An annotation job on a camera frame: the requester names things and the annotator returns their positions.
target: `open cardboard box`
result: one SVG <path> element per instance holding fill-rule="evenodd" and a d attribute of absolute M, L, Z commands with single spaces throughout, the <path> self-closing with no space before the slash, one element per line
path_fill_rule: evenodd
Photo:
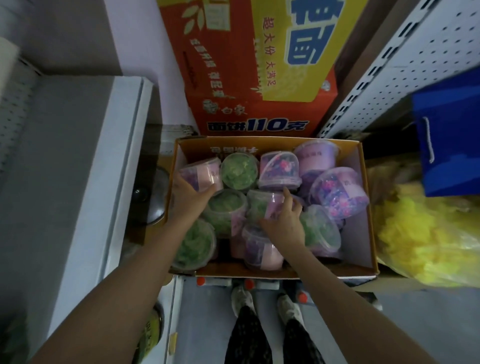
<path fill-rule="evenodd" d="M 223 160 L 226 154 L 235 151 L 247 151 L 256 157 L 275 150 L 291 151 L 308 140 L 312 139 L 280 136 L 206 136 L 178 139 L 175 142 L 167 204 L 169 206 L 173 172 L 186 164 L 215 156 L 219 156 Z M 361 143 L 351 140 L 330 141 L 340 148 L 337 165 L 353 168 L 361 175 L 363 188 L 368 191 Z M 341 264 L 327 265 L 327 267 L 341 279 L 375 278 L 379 271 L 375 257 L 370 207 L 360 214 L 348 218 L 341 236 L 345 260 Z M 284 268 L 279 271 L 253 271 L 248 269 L 242 261 L 233 259 L 226 261 L 218 259 L 196 272 L 173 270 L 172 273 L 194 274 L 200 277 L 298 279 L 295 271 L 286 263 Z"/>

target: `leg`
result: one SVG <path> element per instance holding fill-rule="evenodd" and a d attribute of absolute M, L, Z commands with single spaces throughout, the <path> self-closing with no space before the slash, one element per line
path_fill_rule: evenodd
<path fill-rule="evenodd" d="M 322 355 L 305 330 L 298 304 L 283 294 L 277 301 L 278 313 L 285 324 L 284 364 L 325 364 Z"/>
<path fill-rule="evenodd" d="M 255 313 L 250 292 L 243 287 L 232 291 L 232 307 L 237 322 L 228 342 L 226 364 L 271 364 L 272 350 Z"/>

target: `floor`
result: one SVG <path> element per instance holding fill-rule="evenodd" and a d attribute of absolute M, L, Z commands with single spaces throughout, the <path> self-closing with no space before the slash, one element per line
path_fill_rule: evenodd
<path fill-rule="evenodd" d="M 277 318 L 276 292 L 258 291 L 258 316 L 272 347 L 275 364 L 283 363 L 283 333 Z M 439 363 L 480 361 L 480 290 L 455 289 L 378 294 L 384 314 L 420 343 Z M 346 363 L 315 307 L 302 306 L 305 325 L 327 364 Z M 176 364 L 223 363 L 235 316 L 230 290 L 197 287 L 186 278 L 178 324 Z"/>

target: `person's left hand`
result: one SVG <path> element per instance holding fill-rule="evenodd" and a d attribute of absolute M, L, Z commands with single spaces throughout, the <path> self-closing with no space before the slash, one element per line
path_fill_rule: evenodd
<path fill-rule="evenodd" d="M 207 206 L 208 200 L 216 192 L 216 186 L 212 184 L 206 191 L 196 192 L 177 171 L 173 175 L 172 186 L 172 209 L 169 211 L 169 220 L 176 220 L 190 226 L 198 219 Z"/>

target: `person's right hand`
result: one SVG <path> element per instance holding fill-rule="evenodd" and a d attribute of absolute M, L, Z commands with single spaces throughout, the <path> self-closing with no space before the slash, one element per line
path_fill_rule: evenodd
<path fill-rule="evenodd" d="M 283 189 L 283 195 L 285 200 L 278 220 L 261 219 L 259 221 L 270 241 L 280 252 L 295 245 L 305 246 L 305 231 L 299 219 L 302 206 L 298 201 L 293 200 L 286 187 Z"/>

